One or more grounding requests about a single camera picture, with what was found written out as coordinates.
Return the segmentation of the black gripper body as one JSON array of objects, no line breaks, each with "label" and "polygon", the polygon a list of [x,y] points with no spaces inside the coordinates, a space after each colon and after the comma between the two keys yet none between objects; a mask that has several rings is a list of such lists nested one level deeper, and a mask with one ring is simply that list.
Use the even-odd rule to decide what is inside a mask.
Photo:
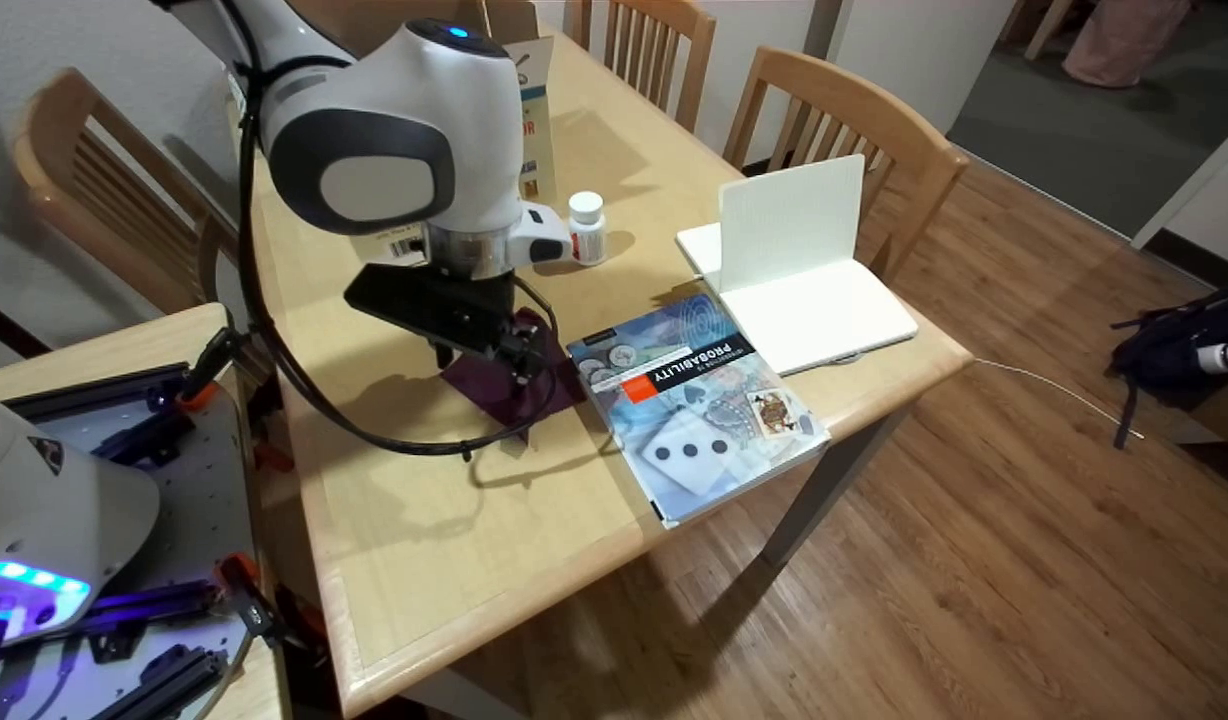
[{"label": "black gripper body", "polygon": [[439,348],[473,351],[515,376],[541,371],[541,326],[521,321],[515,279],[464,279],[445,269],[363,262],[344,298]]}]

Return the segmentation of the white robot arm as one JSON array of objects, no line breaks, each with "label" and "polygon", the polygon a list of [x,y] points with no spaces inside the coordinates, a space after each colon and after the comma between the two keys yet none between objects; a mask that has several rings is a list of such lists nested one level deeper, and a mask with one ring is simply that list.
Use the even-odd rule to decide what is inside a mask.
[{"label": "white robot arm", "polygon": [[409,19],[368,56],[290,0],[215,0],[272,189],[312,229],[418,229],[425,260],[363,269],[347,305],[434,345],[541,362],[514,313],[525,262],[574,260],[564,218],[529,199],[521,73],[457,19]]}]

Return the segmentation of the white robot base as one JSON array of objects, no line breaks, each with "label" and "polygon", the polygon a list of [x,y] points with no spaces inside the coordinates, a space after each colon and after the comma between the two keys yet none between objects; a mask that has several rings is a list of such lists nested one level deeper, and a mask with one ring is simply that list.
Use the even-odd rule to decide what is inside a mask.
[{"label": "white robot base", "polygon": [[162,519],[162,484],[0,404],[5,644],[74,627]]}]

